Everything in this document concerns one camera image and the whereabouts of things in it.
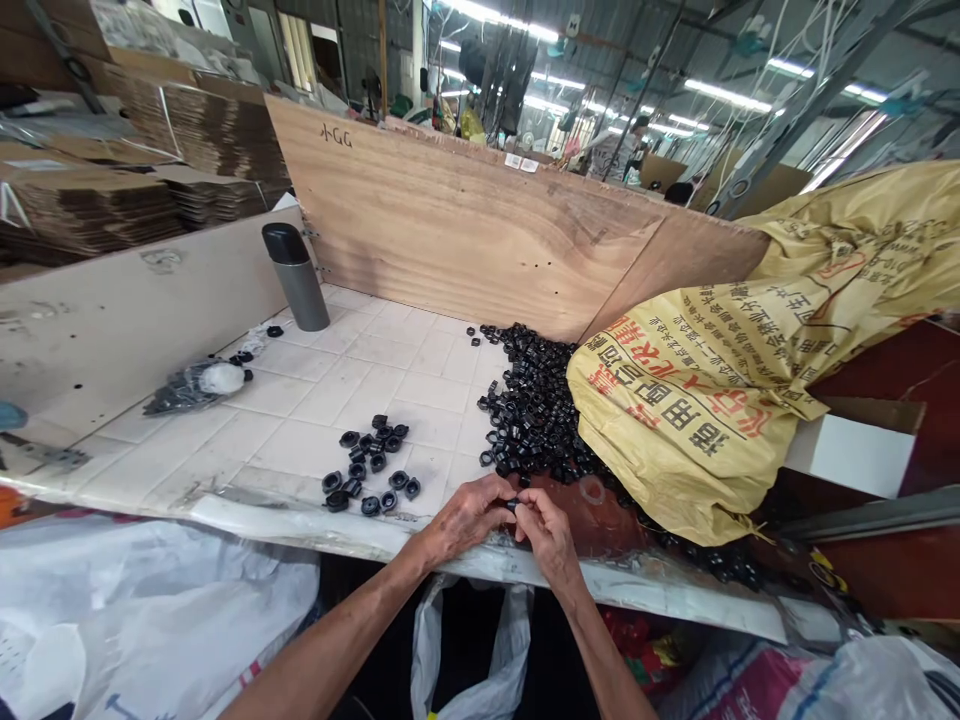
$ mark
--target white tiled work table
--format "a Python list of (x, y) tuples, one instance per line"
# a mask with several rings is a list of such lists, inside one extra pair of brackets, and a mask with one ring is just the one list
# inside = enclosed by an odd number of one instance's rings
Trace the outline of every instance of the white tiled work table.
[[(500, 345), (471, 345), (470, 323), (322, 288), (330, 327), (306, 333), (281, 312), (275, 322), (284, 335), (266, 340), (248, 364), (253, 381), (226, 402), (165, 418), (143, 417), (138, 403), (78, 443), (92, 455), (80, 469), (41, 468), (5, 482), (52, 502), (190, 519), (247, 537), (389, 560), (461, 483), (487, 473), (478, 456), (489, 448), (489, 416), (475, 401), (508, 363)], [(380, 413), (410, 430), (400, 451), (387, 454), (386, 469), (368, 468), (361, 498), (386, 491), (389, 475), (401, 469), (420, 480), (419, 497), (401, 496), (397, 513), (375, 519), (360, 515), (358, 501), (344, 513), (327, 512), (320, 478), (333, 470), (346, 478), (349, 464), (340, 436), (372, 431)], [(599, 601), (784, 639), (769, 599), (691, 584), (642, 561), (583, 567)], [(532, 555), (504, 537), (449, 569), (545, 584)]]

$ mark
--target person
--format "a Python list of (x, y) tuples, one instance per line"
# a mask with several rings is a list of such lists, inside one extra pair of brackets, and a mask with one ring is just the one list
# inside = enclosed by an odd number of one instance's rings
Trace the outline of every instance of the person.
[(584, 152), (589, 151), (590, 168), (587, 170), (587, 177), (594, 180), (603, 180), (606, 174), (610, 182), (622, 182), (627, 173), (627, 165), (633, 158), (633, 154), (641, 147), (643, 133), (650, 124), (650, 118), (641, 115), (630, 126), (630, 131), (623, 136), (623, 142), (620, 144), (620, 150), (614, 157), (614, 150), (617, 149), (617, 143), (620, 142), (620, 134), (612, 130), (604, 130), (593, 140), (587, 143), (583, 148)]
[[(505, 505), (514, 498), (519, 501), (516, 514)], [(603, 720), (656, 720), (590, 597), (566, 514), (544, 490), (529, 488), (517, 494), (497, 475), (461, 485), (393, 560), (277, 655), (221, 720), (328, 718), (427, 575), (481, 543), (500, 525), (515, 525), (518, 542), (529, 538), (537, 565), (573, 631)]]

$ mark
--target sack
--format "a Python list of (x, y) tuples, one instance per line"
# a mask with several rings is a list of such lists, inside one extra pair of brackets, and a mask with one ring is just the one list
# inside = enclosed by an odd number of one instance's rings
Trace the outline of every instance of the sack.
[(192, 525), (71, 511), (0, 542), (0, 697), (18, 720), (200, 718), (280, 651), (316, 555)]
[(833, 658), (732, 632), (719, 632), (687, 678), (657, 706), (660, 720), (953, 720), (918, 657), (940, 671), (956, 666), (911, 641), (871, 637)]
[[(438, 575), (417, 607), (410, 679), (414, 720), (431, 717), (433, 691), (440, 676), (443, 589), (451, 587), (457, 580), (459, 578), (453, 575)], [(511, 585), (505, 590), (490, 660), (490, 677), (453, 698), (436, 714), (435, 720), (509, 720), (520, 705), (530, 650), (533, 589), (526, 585)]]
[(960, 162), (801, 195), (741, 221), (771, 237), (745, 282), (629, 310), (567, 367), (580, 435), (672, 533), (721, 545), (783, 464), (807, 387), (864, 348), (960, 305)]

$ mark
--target thermos cap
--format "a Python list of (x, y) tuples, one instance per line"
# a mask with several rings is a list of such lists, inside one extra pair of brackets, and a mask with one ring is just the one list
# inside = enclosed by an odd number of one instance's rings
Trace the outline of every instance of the thermos cap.
[(307, 246), (300, 231), (290, 223), (267, 223), (261, 230), (270, 259), (280, 265), (302, 265), (310, 262)]

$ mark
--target human hand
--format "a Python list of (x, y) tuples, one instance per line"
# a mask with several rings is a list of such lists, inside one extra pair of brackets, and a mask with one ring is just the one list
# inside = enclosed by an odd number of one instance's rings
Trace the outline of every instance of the human hand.
[(515, 523), (516, 517), (506, 507), (491, 505), (516, 496), (510, 483), (494, 474), (457, 488), (431, 523), (415, 536), (422, 543), (430, 569), (479, 545), (498, 525)]
[(517, 499), (517, 542), (530, 538), (540, 572), (560, 604), (567, 607), (578, 591), (586, 590), (567, 514), (539, 488), (523, 490)]

